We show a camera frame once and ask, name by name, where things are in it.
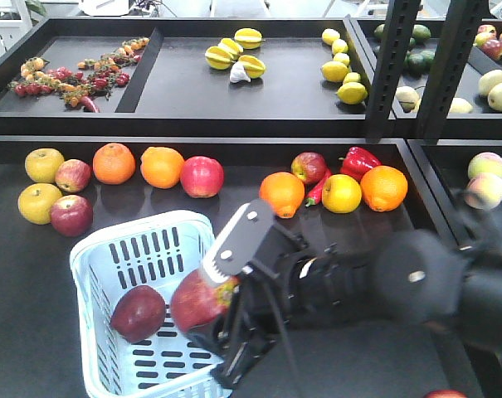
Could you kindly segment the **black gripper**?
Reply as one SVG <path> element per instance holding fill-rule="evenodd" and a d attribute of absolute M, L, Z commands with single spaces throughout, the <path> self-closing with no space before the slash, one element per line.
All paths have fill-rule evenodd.
<path fill-rule="evenodd" d="M 188 330 L 187 338 L 197 347 L 222 358 L 211 370 L 220 386 L 237 389 L 243 377 L 273 348 L 275 338 L 267 334 L 278 333 L 296 313 L 298 273 L 312 257 L 313 250 L 302 235 L 274 223 L 238 274 L 242 281 L 238 298 L 241 327 L 254 334 L 232 336 L 225 318 Z"/>

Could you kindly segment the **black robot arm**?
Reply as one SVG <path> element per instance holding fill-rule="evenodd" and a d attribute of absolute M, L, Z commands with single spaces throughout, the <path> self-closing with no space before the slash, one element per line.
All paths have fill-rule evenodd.
<path fill-rule="evenodd" d="M 467 343 L 502 352 L 502 213 L 487 211 L 471 191 L 461 196 L 479 206 L 460 208 L 463 226 L 476 234 L 469 244 L 451 248 L 427 230 L 398 231 L 353 254 L 315 251 L 264 200 L 240 206 L 198 269 L 211 288 L 239 279 L 228 312 L 194 323 L 186 336 L 222 359 L 214 376 L 226 388 L 264 356 L 274 333 L 295 367 L 289 320 L 349 301 L 395 322 L 456 328 Z"/>

